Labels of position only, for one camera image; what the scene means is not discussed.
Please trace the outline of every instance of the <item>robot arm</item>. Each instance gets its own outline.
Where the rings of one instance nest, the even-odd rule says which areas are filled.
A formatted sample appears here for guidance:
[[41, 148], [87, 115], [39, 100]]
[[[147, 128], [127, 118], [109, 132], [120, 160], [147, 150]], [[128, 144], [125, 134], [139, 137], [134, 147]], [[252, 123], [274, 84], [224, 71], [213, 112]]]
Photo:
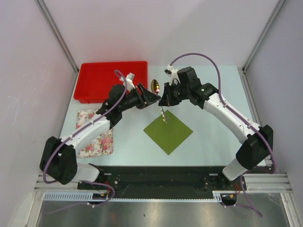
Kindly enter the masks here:
[[144, 109], [161, 98], [145, 89], [140, 83], [135, 87], [132, 83], [133, 78], [133, 74], [128, 74], [126, 82], [129, 92], [124, 95], [119, 104], [105, 117], [98, 120], [101, 114], [104, 114], [113, 107], [123, 95], [125, 90], [124, 85], [118, 84], [111, 88], [108, 99], [104, 101], [102, 107], [90, 122], [78, 128], [71, 135], [64, 136], [61, 139], [50, 137], [45, 144], [40, 169], [44, 171], [45, 165], [51, 155], [62, 144], [62, 141], [66, 141], [70, 137], [70, 140], [53, 157], [46, 173], [61, 184], [67, 184], [72, 180], [94, 182], [100, 174], [100, 169], [93, 165], [77, 163], [76, 155], [98, 135], [113, 128], [122, 119], [123, 111], [135, 106], [138, 109]]
[[[201, 84], [192, 67], [176, 70], [168, 66], [165, 72], [170, 75], [170, 82], [164, 84], [164, 93], [159, 102], [160, 106], [178, 105], [182, 100], [188, 99], [192, 104], [205, 109], [219, 119], [242, 144], [236, 158], [221, 173], [227, 181], [233, 181], [247, 170], [253, 169], [269, 155], [262, 139], [225, 107], [225, 105], [232, 106], [226, 100], [225, 105], [220, 101], [218, 89], [209, 83]], [[235, 111], [247, 119], [250, 126], [259, 129], [259, 132], [272, 148], [273, 130], [268, 125], [261, 127], [243, 116], [239, 111]]]

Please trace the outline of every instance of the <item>stainless steel panel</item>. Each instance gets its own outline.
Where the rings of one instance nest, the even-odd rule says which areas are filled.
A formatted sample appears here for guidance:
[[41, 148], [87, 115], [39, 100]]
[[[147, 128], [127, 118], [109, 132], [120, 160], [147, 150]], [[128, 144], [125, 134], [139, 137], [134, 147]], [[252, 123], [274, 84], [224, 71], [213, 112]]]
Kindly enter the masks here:
[[[79, 205], [51, 215], [74, 202], [44, 201], [37, 227], [288, 227], [281, 196], [252, 194], [263, 213], [259, 218], [245, 208], [226, 208], [218, 203], [110, 202], [104, 207]], [[246, 203], [243, 195], [238, 203]]]

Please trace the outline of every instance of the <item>red plastic bin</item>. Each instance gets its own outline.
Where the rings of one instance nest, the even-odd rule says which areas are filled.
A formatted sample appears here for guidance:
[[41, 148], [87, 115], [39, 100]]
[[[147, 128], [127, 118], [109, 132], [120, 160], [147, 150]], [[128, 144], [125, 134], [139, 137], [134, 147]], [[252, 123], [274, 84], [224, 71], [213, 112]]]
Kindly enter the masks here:
[[114, 74], [114, 70], [120, 70], [125, 77], [128, 73], [133, 73], [134, 85], [141, 83], [147, 88], [146, 61], [84, 63], [80, 68], [74, 99], [81, 103], [104, 102], [108, 98], [111, 87], [122, 84]]

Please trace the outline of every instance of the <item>gold spoon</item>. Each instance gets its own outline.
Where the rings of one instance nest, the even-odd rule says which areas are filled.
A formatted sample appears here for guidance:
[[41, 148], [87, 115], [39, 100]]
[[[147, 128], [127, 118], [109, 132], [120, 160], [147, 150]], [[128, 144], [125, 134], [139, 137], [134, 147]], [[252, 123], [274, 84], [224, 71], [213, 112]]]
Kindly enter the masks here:
[[[157, 82], [156, 79], [153, 79], [151, 82], [152, 82], [152, 83], [151, 83], [152, 92], [153, 92], [154, 94], [157, 95], [157, 94], [160, 92], [160, 85], [159, 85], [159, 83]], [[167, 122], [169, 121], [169, 119], [168, 119], [168, 117], [166, 116], [166, 114], [165, 114], [165, 112], [164, 112], [164, 110], [163, 110], [163, 107], [160, 106], [160, 108], [161, 108], [161, 114], [162, 114], [163, 121], [164, 121], [165, 123], [167, 123]]]

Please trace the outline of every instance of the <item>green mat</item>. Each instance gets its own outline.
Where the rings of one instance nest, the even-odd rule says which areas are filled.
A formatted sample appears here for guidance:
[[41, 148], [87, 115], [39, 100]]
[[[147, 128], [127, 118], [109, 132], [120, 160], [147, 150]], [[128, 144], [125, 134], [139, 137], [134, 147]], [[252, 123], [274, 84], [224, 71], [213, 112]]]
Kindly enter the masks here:
[[168, 155], [193, 133], [170, 111], [165, 111], [169, 121], [165, 123], [162, 115], [148, 125], [144, 132]]

